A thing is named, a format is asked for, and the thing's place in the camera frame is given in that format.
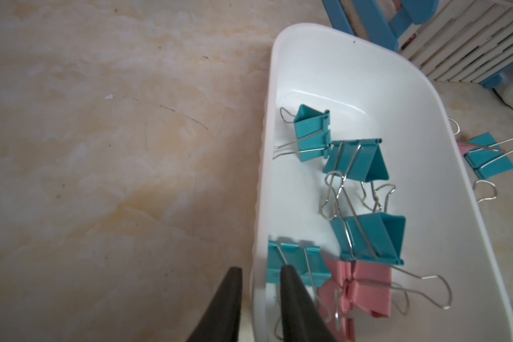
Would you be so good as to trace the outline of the teal binder clip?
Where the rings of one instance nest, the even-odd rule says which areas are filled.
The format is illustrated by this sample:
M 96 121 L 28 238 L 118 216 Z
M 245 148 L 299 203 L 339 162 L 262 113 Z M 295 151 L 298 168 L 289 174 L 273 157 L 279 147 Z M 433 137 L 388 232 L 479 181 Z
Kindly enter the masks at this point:
M 269 241 L 266 283 L 279 285 L 280 272 L 285 265 L 295 268 L 304 286 L 310 286 L 317 302 L 324 305 L 324 302 L 319 299 L 318 289 L 331 278 L 331 272 L 321 256 L 321 248 L 291 242 Z
M 329 159 L 323 170 L 327 194 L 319 207 L 324 219 L 332 221 L 341 216 L 339 197 L 345 192 L 348 180 L 367 183 L 389 179 L 381 143 L 380 138 L 331 143 Z
M 513 170 L 513 163 L 508 158 L 513 149 L 502 149 L 506 143 L 513 143 L 513 138 L 497 142 L 490 133 L 484 133 L 469 142 L 473 149 L 466 152 L 465 159 L 480 180 Z
M 345 192 L 328 186 L 327 199 L 332 202 L 333 233 L 340 246 L 340 258 L 388 266 L 402 266 L 401 257 L 406 227 L 404 216 L 361 209 Z
M 274 160 L 286 155 L 297 155 L 301 162 L 315 158 L 328 158 L 331 150 L 331 112 L 315 110 L 301 104 L 296 115 L 290 113 L 285 107 L 279 109 L 282 120 L 294 127 L 296 139 L 283 145 L 274 146 L 280 150 L 296 145 L 297 150 L 283 152 L 273 157 Z

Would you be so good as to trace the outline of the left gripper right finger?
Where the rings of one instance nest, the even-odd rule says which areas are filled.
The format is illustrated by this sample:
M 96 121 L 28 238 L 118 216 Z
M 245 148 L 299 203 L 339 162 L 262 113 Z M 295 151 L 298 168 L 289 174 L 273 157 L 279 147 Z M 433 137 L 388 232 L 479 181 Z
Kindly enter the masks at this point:
M 282 267 L 280 297 L 284 341 L 336 341 L 292 265 Z

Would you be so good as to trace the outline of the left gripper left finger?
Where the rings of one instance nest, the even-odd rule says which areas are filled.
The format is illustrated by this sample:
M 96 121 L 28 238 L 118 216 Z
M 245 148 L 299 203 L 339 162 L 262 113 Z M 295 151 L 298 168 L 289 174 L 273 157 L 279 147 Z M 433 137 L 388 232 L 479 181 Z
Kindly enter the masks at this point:
M 242 287 L 242 268 L 230 267 L 187 341 L 238 341 Z

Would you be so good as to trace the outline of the white plastic storage box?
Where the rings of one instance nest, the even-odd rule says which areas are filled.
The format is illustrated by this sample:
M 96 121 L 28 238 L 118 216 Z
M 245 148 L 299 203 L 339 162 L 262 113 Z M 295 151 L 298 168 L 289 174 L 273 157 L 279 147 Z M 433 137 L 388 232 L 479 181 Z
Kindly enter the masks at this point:
M 255 340 L 283 336 L 280 284 L 266 283 L 269 241 L 318 246 L 324 261 L 346 261 L 330 221 L 319 213 L 329 158 L 273 159 L 297 150 L 274 149 L 296 139 L 279 109 L 296 115 L 301 104 L 330 110 L 331 142 L 382 139 L 389 179 L 348 180 L 345 193 L 361 209 L 404 216 L 404 265 L 397 267 L 419 276 L 438 274 L 453 292 L 446 310 L 409 294 L 406 316 L 392 306 L 388 318 L 374 318 L 356 306 L 350 317 L 357 339 L 513 341 L 510 301 L 437 91 L 399 54 L 318 24 L 286 28 L 272 48 L 251 276 Z M 394 271 L 393 282 L 441 304 L 448 298 L 438 280 Z

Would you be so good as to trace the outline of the blue white toy crib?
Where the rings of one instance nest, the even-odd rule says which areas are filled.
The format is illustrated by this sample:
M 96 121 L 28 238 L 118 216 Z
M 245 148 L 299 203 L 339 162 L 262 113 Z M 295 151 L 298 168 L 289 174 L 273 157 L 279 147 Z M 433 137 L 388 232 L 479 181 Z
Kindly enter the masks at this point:
M 333 28 L 436 81 L 496 88 L 513 69 L 513 1 L 324 1 Z

